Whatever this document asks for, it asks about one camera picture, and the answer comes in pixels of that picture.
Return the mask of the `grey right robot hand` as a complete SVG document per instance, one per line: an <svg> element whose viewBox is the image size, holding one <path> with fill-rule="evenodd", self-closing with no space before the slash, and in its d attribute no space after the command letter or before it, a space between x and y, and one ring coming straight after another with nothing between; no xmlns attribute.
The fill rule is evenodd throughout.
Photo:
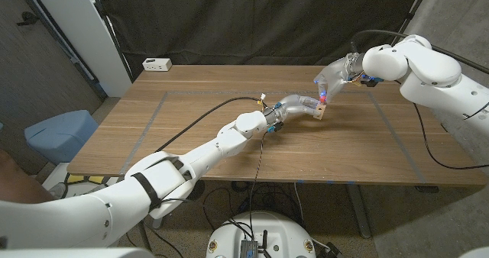
<svg viewBox="0 0 489 258"><path fill-rule="evenodd" d="M364 72L363 59L364 53L348 53L320 71L313 82L322 103L330 103L346 84L360 79Z"/></svg>

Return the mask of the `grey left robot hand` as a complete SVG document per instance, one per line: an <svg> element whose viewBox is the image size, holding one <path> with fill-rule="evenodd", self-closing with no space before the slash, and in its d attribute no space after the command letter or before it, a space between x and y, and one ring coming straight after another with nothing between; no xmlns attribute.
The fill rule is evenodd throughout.
<svg viewBox="0 0 489 258"><path fill-rule="evenodd" d="M316 119L321 119L326 104L309 96L288 95L273 107L264 109L267 121L267 132L279 131L285 120L292 115L309 114Z"/></svg>

